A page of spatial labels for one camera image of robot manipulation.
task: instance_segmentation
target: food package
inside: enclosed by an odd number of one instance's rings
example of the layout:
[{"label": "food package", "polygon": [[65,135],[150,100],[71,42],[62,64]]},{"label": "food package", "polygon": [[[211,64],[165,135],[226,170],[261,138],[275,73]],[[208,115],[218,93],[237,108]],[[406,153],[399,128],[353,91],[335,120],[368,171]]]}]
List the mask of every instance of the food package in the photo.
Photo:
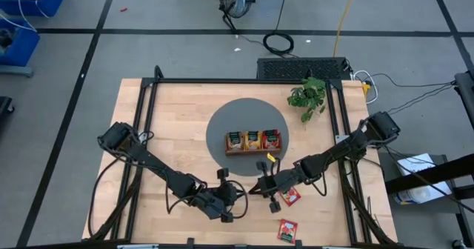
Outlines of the food package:
[{"label": "food package", "polygon": [[261,131],[247,131],[245,133],[245,149],[260,150],[261,149]]},{"label": "food package", "polygon": [[243,150],[244,149],[244,135],[242,132],[230,132],[227,134],[227,149],[228,150]]},{"label": "food package", "polygon": [[291,206],[301,198],[301,195],[294,187],[291,187],[287,192],[280,192],[280,195],[288,206]]},{"label": "food package", "polygon": [[266,130],[263,132],[263,148],[264,149],[276,149],[280,148],[281,141],[278,130]]},{"label": "food package", "polygon": [[297,227],[298,227],[298,223],[282,219],[280,221],[280,229],[278,230],[278,238],[281,241],[294,244]]}]

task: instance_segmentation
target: round gray platform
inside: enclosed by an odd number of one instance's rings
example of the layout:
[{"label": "round gray platform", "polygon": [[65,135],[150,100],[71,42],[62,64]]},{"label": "round gray platform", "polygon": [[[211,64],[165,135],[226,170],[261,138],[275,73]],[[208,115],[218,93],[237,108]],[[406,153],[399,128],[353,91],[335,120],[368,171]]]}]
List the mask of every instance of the round gray platform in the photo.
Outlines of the round gray platform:
[{"label": "round gray platform", "polygon": [[222,167],[229,168],[230,173],[240,176],[257,176],[257,161],[266,161],[268,168],[271,162],[267,154],[226,156],[226,133],[233,131],[245,132],[247,130],[273,130],[281,133],[281,152],[274,156],[283,159],[288,148],[288,126],[284,117],[276,108],[267,102],[258,99],[237,99],[226,103],[219,108],[210,119],[206,130],[207,148],[214,160]]}]

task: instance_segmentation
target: white cable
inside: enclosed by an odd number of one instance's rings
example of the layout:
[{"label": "white cable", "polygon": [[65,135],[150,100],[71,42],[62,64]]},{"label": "white cable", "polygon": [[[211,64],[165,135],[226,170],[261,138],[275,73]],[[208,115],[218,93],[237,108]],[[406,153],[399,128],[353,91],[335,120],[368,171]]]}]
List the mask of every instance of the white cable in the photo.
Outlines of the white cable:
[{"label": "white cable", "polygon": [[6,22],[12,24],[13,26],[20,27],[20,28],[25,29],[25,30],[36,31],[36,30],[31,29],[31,28],[29,28],[29,27],[21,26],[21,25],[19,25],[19,24],[16,24],[16,23],[11,22],[11,21],[8,20],[6,17],[4,17],[1,13],[0,13],[0,16],[1,16]]},{"label": "white cable", "polygon": [[27,24],[31,27],[30,30],[34,31],[34,32],[38,32],[36,30],[36,28],[34,26],[32,26],[32,24],[30,24],[30,22],[27,20],[27,18],[24,17],[24,14],[23,14],[23,10],[21,8],[21,0],[18,0],[18,7],[20,8],[20,14],[21,14],[21,17],[23,17],[23,19],[27,22]]},{"label": "white cable", "polygon": [[46,15],[46,14],[43,12],[43,10],[41,10],[41,8],[39,8],[39,5],[38,5],[38,0],[36,0],[36,1],[35,1],[35,4],[36,4],[36,6],[37,6],[37,8],[38,8],[39,12],[40,12],[40,13],[42,13],[42,14],[43,14],[43,16],[44,16],[45,18],[47,18],[47,19],[48,19],[48,18],[49,18],[49,16],[47,16],[47,15]]},{"label": "white cable", "polygon": [[355,77],[357,76],[357,74],[359,74],[359,73],[365,73],[365,74],[369,77],[370,81],[372,82],[373,88],[374,88],[374,90],[375,90],[375,97],[374,97],[374,99],[372,99],[372,100],[370,100],[370,101],[367,102],[367,104],[372,104],[372,103],[375,102],[375,101],[377,100],[377,98],[378,98],[377,86],[375,85],[375,82],[373,81],[372,76],[371,76],[367,71],[365,71],[365,70],[359,70],[359,71],[355,72],[355,73],[353,74],[353,78],[355,78]]}]

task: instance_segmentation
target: black cable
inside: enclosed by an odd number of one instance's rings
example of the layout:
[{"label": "black cable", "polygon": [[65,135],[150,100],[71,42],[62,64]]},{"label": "black cable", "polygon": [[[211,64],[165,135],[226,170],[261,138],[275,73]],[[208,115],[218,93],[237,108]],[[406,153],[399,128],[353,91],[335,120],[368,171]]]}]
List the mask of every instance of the black cable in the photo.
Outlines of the black cable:
[{"label": "black cable", "polygon": [[372,77],[375,77],[375,76],[385,76],[387,77],[395,86],[397,87],[432,87],[432,86],[442,86],[442,85],[446,85],[446,84],[452,84],[454,81],[451,81],[451,82],[445,82],[445,83],[435,83],[435,84],[422,84],[422,85],[400,85],[396,82],[393,81],[392,78],[390,78],[387,74],[385,73],[377,73],[377,74],[374,74],[374,75],[370,75]]},{"label": "black cable", "polygon": [[94,208],[94,201],[96,198],[96,191],[97,191],[97,186],[99,185],[99,182],[102,178],[102,176],[105,174],[105,172],[111,168],[119,159],[113,160],[108,166],[106,166],[102,172],[100,172],[99,176],[97,177],[96,183],[94,183],[94,188],[92,189],[92,198],[90,199],[90,206],[89,206],[89,219],[87,219],[87,230],[89,231],[89,235],[92,237],[93,236],[93,231],[92,231],[92,212]]},{"label": "black cable", "polygon": [[[280,160],[280,158],[278,158],[278,157],[276,157],[275,160],[276,160],[276,162],[277,162],[277,163],[276,163],[276,173],[278,173],[278,172],[280,172],[281,160]],[[275,174],[273,173],[273,169],[274,169],[274,168],[275,168],[275,162],[272,162],[272,166],[270,167],[270,174],[271,174],[272,176],[275,175]]]},{"label": "black cable", "polygon": [[[240,36],[240,37],[243,37],[243,38],[246,39],[248,42],[260,44],[261,46],[267,48],[267,46],[265,46],[265,44],[261,43],[261,41],[255,41],[255,40],[249,39],[249,38],[247,38],[247,37],[244,36],[244,35],[239,35],[239,36]],[[299,58],[299,56],[296,56],[296,55],[294,55],[294,54],[292,54],[292,53],[285,53],[285,54],[287,54],[287,55],[289,55],[289,56],[292,56],[292,57],[294,57],[294,58]],[[280,56],[280,57],[282,57],[282,58],[287,58],[287,57],[285,57],[284,55],[279,55],[279,54],[276,54],[276,55],[277,55],[277,56]]]},{"label": "black cable", "polygon": [[385,149],[387,150],[388,154],[390,155],[390,157],[392,157],[393,161],[403,170],[411,173],[412,175],[414,175],[415,177],[417,177],[418,179],[420,179],[424,184],[426,184],[427,186],[430,186],[431,188],[437,190],[439,193],[441,193],[442,195],[446,196],[447,198],[449,198],[451,201],[455,202],[456,204],[462,206],[464,209],[468,210],[469,212],[471,213],[474,213],[474,209],[472,209],[471,207],[468,207],[467,205],[463,204],[462,202],[456,200],[455,198],[453,198],[451,195],[445,193],[443,190],[439,189],[438,187],[436,187],[435,185],[433,185],[433,183],[431,182],[428,182],[425,178],[423,178],[422,176],[418,175],[417,173],[407,169],[406,167],[404,167],[403,165],[400,165],[397,161],[397,159],[392,155],[392,153],[390,152],[389,148],[388,147],[385,147]]},{"label": "black cable", "polygon": [[164,174],[165,177],[165,189],[164,189],[164,202],[166,203],[166,211],[168,212],[168,215],[171,214],[171,210],[180,202],[186,201],[188,199],[194,199],[196,198],[197,194],[192,195],[192,196],[185,196],[180,199],[178,199],[176,202],[174,202],[171,207],[170,207],[170,200],[168,198],[168,186],[169,186],[169,181],[168,181],[168,174],[166,173],[165,170],[161,171]]},{"label": "black cable", "polygon": [[324,185],[324,193],[322,193],[319,188],[313,183],[311,183],[311,185],[318,191],[319,194],[321,194],[321,196],[326,196],[327,195],[327,186],[326,186],[326,176],[324,175],[325,171],[323,171],[323,185]]},{"label": "black cable", "polygon": [[417,101],[413,102],[412,104],[410,104],[410,105],[408,105],[408,106],[406,106],[406,107],[403,107],[403,108],[400,109],[400,110],[397,110],[397,111],[395,111],[395,112],[390,113],[390,115],[394,115],[394,114],[396,114],[396,113],[398,113],[398,112],[401,112],[401,111],[403,111],[403,110],[405,110],[405,109],[407,109],[407,108],[413,106],[414,104],[417,104],[417,103],[419,103],[419,102],[425,100],[425,99],[428,98],[428,97],[435,96],[435,95],[437,95],[438,93],[443,92],[443,91],[445,91],[445,90],[449,90],[450,88],[453,87],[453,85],[446,85],[446,86],[449,86],[449,87],[444,88],[444,89],[441,89],[441,90],[439,90],[439,91],[436,92],[436,93],[430,94],[430,95],[424,97],[423,99],[417,100]]},{"label": "black cable", "polygon": [[245,190],[244,186],[240,182],[237,182],[235,180],[228,180],[225,183],[235,183],[242,189],[242,193],[244,194],[244,198],[245,198],[245,209],[244,209],[244,212],[240,216],[233,217],[234,219],[241,219],[245,215],[247,215],[247,211],[249,209],[249,196],[247,194],[247,191]]},{"label": "black cable", "polygon": [[[140,133],[140,135],[138,135],[138,139],[140,139],[140,137],[141,137],[143,134],[145,134],[145,132]],[[141,142],[141,143],[150,141],[151,139],[153,139],[154,136],[155,136],[155,133],[154,133],[153,131],[148,131],[148,136],[147,136],[147,138],[146,138],[143,142]]]},{"label": "black cable", "polygon": [[366,159],[366,158],[364,158],[364,157],[362,157],[362,160],[365,160],[365,161],[367,161],[367,162],[370,162],[370,163],[372,163],[372,164],[374,164],[374,165],[376,165],[376,166],[378,166],[379,168],[382,169],[382,166],[381,166],[379,163],[377,163],[377,162],[375,162],[375,161],[373,161],[373,160]]},{"label": "black cable", "polygon": [[[426,164],[432,164],[432,165],[435,165],[435,166],[437,165],[437,164],[434,163],[434,162],[429,162],[429,161],[426,161],[426,160],[423,160],[423,159],[417,159],[416,157],[407,156],[407,155],[405,155],[405,154],[403,154],[403,153],[400,153],[400,152],[398,152],[397,150],[395,150],[395,149],[393,149],[393,148],[391,148],[391,147],[388,147],[388,146],[386,146],[386,145],[385,145],[385,147],[391,149],[392,151],[395,151],[395,154],[396,154],[396,155],[398,155],[398,156],[400,156],[400,157],[403,157],[405,160],[407,160],[407,161],[410,162],[410,163],[413,163],[413,164],[426,163]],[[416,160],[418,160],[418,161],[420,161],[420,162],[413,162],[413,161],[410,161],[410,160],[408,160],[409,158],[411,158],[411,159],[416,159]]]},{"label": "black cable", "polygon": [[[355,160],[355,163],[356,163],[355,165],[358,165],[359,161],[361,161],[361,160],[360,160],[360,159],[359,159],[359,160]],[[347,172],[347,173],[346,173],[346,176],[349,176],[350,174],[352,174],[352,173],[354,172],[354,169],[355,169],[355,168],[353,168],[353,169],[351,169],[349,172]]]},{"label": "black cable", "polygon": [[405,105],[409,104],[410,102],[415,102],[415,101],[418,101],[419,99],[423,99],[423,97],[425,97],[425,96],[427,96],[427,95],[429,95],[429,94],[431,94],[431,93],[434,93],[434,92],[436,92],[436,91],[438,91],[438,90],[443,91],[444,89],[447,89],[447,88],[445,88],[446,86],[452,87],[453,84],[444,84],[443,86],[441,86],[441,87],[439,87],[439,88],[436,88],[435,90],[431,90],[431,91],[429,91],[429,92],[426,92],[426,93],[424,93],[423,95],[418,96],[418,97],[416,97],[416,98],[414,98],[414,99],[411,99],[411,100],[409,100],[408,102],[406,102],[406,103],[404,103],[404,104],[402,104],[402,105],[400,105],[400,106],[398,106],[398,107],[391,108],[391,109],[388,110],[387,112],[390,113],[390,112],[392,112],[393,110],[400,109],[400,108],[404,107]]},{"label": "black cable", "polygon": [[[278,26],[280,25],[280,19],[281,19],[281,13],[283,12],[284,1],[285,0],[283,0],[281,2],[280,13],[278,15],[278,21],[276,23],[275,30],[273,32],[268,33],[267,35],[265,35],[264,36],[264,41],[263,41],[263,45],[265,46],[265,48],[268,51],[270,51],[274,55],[281,56],[281,57],[283,57],[285,54],[290,54],[293,51],[293,49],[295,48],[295,41],[293,41],[293,38],[290,35],[285,34],[285,33],[277,33],[276,32],[278,30]],[[278,50],[278,49],[275,49],[275,48],[269,46],[268,43],[267,43],[267,40],[271,36],[280,36],[283,39],[286,39],[290,43],[290,46],[285,50]]]}]

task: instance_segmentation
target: black metal frame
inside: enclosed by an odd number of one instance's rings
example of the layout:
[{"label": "black metal frame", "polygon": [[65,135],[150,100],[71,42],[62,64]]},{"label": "black metal frame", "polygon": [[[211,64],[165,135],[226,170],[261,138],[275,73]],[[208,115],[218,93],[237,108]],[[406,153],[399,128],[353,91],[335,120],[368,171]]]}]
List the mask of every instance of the black metal frame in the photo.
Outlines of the black metal frame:
[{"label": "black metal frame", "polygon": [[[158,88],[159,83],[219,83],[219,84],[300,84],[301,82],[299,80],[295,79],[288,79],[288,80],[258,80],[258,79],[167,79],[163,77],[163,74],[159,70],[159,67],[157,66],[155,68],[155,77],[153,78],[143,78],[141,82],[141,87],[140,87],[140,92],[138,95],[138,102],[137,102],[137,107],[136,107],[136,113],[135,113],[135,118],[133,121],[133,126],[138,127],[139,126],[139,121],[141,118],[141,113],[143,112],[143,105],[144,105],[144,97],[145,93],[148,87],[151,87],[151,95],[150,95],[150,101],[148,103],[148,109],[147,109],[147,116],[145,119],[145,126],[144,126],[144,132],[147,132],[150,130],[151,126],[151,119],[153,117],[153,110],[155,106],[155,99],[156,99],[156,92]],[[344,132],[346,134],[350,133],[350,124],[349,124],[349,118],[347,115],[347,109],[345,105],[345,100],[344,100],[344,93],[342,89],[342,83],[341,80],[331,80],[329,83],[327,83],[327,100],[328,100],[328,109],[330,112],[330,118],[331,118],[331,125],[333,127],[333,134],[334,137],[338,135],[338,122],[336,118],[336,109],[334,105],[334,100],[333,100],[333,95],[332,95],[332,88],[331,85],[336,89],[336,92],[338,94],[338,100],[339,100],[339,105],[341,107],[341,115],[342,115],[342,121],[343,121],[343,126],[344,126]],[[353,185],[355,188],[355,192],[358,195],[358,198],[364,203],[364,197],[362,195],[362,190],[361,190],[361,182],[360,182],[360,177],[357,169],[357,165],[355,163],[352,163],[351,168],[353,169]],[[339,176],[342,178],[343,176],[346,176],[346,169],[344,166],[344,162],[340,161],[338,163],[338,169],[339,169]],[[136,172],[141,173],[141,168],[138,168]],[[127,189],[127,184],[128,180],[130,178],[130,167],[126,166],[124,169],[124,173],[122,176],[122,181],[121,181],[121,188],[119,192],[119,200],[123,198],[123,195]],[[357,234],[356,234],[356,227],[355,227],[355,219],[353,216],[353,209],[351,205],[351,201],[349,198],[345,195],[344,197],[344,209],[347,217],[347,228],[349,231],[349,237],[350,237],[350,243],[351,246],[355,246],[355,244],[358,244],[357,241]],[[138,193],[134,196],[134,198],[130,202],[130,212],[129,212],[129,217],[127,220],[127,226],[126,226],[126,234],[125,234],[125,239],[131,240],[132,239],[132,233],[133,233],[133,226],[135,224],[135,216],[136,216],[136,208],[138,204]],[[364,235],[364,243],[365,244],[370,244],[372,243],[372,239],[370,237],[370,231],[368,226],[365,224],[363,219],[361,220],[361,225],[362,225],[362,231]],[[120,221],[117,221],[116,225],[113,228],[112,231],[112,236],[111,239],[117,239],[118,238],[118,231],[119,231],[119,225]],[[184,245],[166,245],[167,248],[180,248],[183,247]],[[249,245],[251,248],[266,248],[265,246],[252,246]],[[294,248],[295,246],[272,246],[272,248]],[[307,247],[304,246],[302,248],[320,248],[320,247]]]}]

